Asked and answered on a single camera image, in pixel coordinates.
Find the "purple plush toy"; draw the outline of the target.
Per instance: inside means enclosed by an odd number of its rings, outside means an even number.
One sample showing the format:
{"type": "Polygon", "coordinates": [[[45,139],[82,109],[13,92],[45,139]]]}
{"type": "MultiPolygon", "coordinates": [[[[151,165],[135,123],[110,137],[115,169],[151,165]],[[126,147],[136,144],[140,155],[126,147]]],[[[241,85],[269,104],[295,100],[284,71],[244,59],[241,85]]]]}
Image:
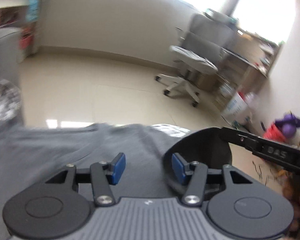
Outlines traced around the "purple plush toy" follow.
{"type": "Polygon", "coordinates": [[[276,119],[274,124],[287,139],[291,139],[295,136],[296,130],[300,128],[300,118],[292,112],[288,112],[282,119],[276,119]]]}

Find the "white blue cardboard box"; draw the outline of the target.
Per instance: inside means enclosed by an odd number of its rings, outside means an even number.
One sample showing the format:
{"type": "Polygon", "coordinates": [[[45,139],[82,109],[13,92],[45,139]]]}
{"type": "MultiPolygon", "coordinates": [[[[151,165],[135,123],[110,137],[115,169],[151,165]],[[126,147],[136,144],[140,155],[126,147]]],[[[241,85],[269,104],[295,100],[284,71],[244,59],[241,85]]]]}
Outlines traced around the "white blue cardboard box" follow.
{"type": "Polygon", "coordinates": [[[245,95],[241,92],[236,92],[221,112],[222,118],[232,127],[246,125],[252,117],[251,103],[253,97],[251,93],[245,95]]]}

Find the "red basket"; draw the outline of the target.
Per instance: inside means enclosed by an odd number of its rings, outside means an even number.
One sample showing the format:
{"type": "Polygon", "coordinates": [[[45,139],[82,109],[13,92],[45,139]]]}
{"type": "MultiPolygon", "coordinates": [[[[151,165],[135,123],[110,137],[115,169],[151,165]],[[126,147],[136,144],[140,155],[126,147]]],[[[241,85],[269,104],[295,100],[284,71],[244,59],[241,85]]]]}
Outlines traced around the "red basket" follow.
{"type": "Polygon", "coordinates": [[[283,135],[283,133],[272,123],[262,135],[262,138],[277,141],[282,143],[287,143],[288,139],[283,135]]]}

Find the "white desk shelf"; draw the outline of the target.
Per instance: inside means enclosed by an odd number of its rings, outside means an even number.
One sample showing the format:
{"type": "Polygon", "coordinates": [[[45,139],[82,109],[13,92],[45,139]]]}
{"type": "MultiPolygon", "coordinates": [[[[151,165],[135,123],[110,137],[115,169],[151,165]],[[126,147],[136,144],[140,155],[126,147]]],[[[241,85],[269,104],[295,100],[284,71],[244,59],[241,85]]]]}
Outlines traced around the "white desk shelf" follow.
{"type": "Polygon", "coordinates": [[[0,28],[20,30],[18,61],[37,50],[35,39],[39,36],[39,19],[44,0],[0,0],[0,28]]]}

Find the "grey office chair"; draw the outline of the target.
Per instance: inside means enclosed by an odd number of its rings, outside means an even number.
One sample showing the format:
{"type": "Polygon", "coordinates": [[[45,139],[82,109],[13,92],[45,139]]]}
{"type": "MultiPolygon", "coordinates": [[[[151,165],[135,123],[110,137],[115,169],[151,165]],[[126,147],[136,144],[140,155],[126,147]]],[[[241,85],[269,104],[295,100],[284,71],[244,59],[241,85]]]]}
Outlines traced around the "grey office chair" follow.
{"type": "Polygon", "coordinates": [[[197,107],[200,103],[200,89],[190,76],[192,73],[217,74],[217,64],[222,60],[222,52],[234,40],[237,25],[235,18],[212,9],[207,9],[203,14],[194,14],[180,44],[169,47],[175,63],[184,64],[185,69],[178,76],[158,74],[154,78],[158,82],[172,82],[162,93],[169,96],[172,91],[184,88],[192,98],[192,106],[197,107]]]}

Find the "dark grey sofa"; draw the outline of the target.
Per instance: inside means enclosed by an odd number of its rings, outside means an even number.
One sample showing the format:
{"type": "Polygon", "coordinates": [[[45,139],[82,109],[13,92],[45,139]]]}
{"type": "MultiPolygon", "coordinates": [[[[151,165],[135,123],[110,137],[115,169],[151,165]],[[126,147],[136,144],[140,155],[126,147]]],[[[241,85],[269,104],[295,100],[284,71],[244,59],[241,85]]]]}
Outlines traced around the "dark grey sofa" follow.
{"type": "Polygon", "coordinates": [[[18,54],[20,28],[0,28],[0,78],[19,87],[18,54]]]}

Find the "wooden desk with clutter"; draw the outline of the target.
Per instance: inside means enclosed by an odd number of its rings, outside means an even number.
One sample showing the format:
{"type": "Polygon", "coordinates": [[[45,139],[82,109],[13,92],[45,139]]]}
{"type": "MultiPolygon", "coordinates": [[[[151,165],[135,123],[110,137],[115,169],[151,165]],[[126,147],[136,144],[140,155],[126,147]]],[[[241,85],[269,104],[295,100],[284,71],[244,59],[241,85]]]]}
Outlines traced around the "wooden desk with clutter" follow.
{"type": "Polygon", "coordinates": [[[220,76],[234,85],[237,92],[258,94],[266,82],[282,44],[276,44],[258,34],[239,27],[239,21],[212,9],[205,16],[219,23],[226,23],[236,31],[232,40],[223,48],[225,56],[220,76]]]}

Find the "grey sweatshirt garment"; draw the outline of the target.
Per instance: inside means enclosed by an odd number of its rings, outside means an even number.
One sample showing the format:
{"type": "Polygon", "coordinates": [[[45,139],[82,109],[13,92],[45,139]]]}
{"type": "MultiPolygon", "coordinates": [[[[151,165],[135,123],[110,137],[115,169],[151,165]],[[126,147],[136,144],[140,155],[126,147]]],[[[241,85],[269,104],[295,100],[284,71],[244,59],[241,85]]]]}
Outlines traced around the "grey sweatshirt garment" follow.
{"type": "Polygon", "coordinates": [[[126,155],[125,172],[113,192],[116,197],[165,198],[183,194],[177,183],[168,186],[162,156],[173,146],[187,161],[219,169],[232,162],[229,145],[215,130],[182,142],[151,126],[93,124],[79,129],[30,129],[0,122],[0,239],[9,233],[2,220],[4,204],[15,194],[43,180],[66,164],[88,168],[98,161],[126,155]]]}

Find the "grey checkered sofa blanket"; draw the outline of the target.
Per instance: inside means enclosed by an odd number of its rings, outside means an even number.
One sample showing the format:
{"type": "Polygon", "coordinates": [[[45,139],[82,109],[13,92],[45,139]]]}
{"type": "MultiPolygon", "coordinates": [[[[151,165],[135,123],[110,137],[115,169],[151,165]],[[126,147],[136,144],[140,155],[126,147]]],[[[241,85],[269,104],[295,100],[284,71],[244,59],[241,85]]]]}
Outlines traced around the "grey checkered sofa blanket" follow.
{"type": "MultiPolygon", "coordinates": [[[[0,121],[8,121],[20,117],[21,107],[20,89],[10,81],[0,79],[0,121]]],[[[151,127],[178,138],[190,133],[189,129],[169,124],[154,124],[151,127]]]]}

